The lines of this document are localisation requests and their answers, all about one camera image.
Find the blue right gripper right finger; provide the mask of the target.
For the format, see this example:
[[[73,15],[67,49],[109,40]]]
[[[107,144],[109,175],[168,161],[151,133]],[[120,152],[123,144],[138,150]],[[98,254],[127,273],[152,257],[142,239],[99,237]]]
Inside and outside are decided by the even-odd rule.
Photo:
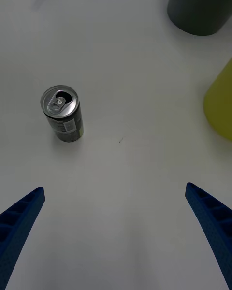
[[[187,183],[185,197],[232,289],[232,210],[193,183]]]

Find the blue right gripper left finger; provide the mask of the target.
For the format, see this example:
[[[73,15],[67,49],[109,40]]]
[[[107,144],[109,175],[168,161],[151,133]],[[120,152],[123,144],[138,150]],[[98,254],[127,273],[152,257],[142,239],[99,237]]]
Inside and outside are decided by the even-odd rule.
[[[16,262],[45,202],[38,187],[0,215],[0,289],[6,289]]]

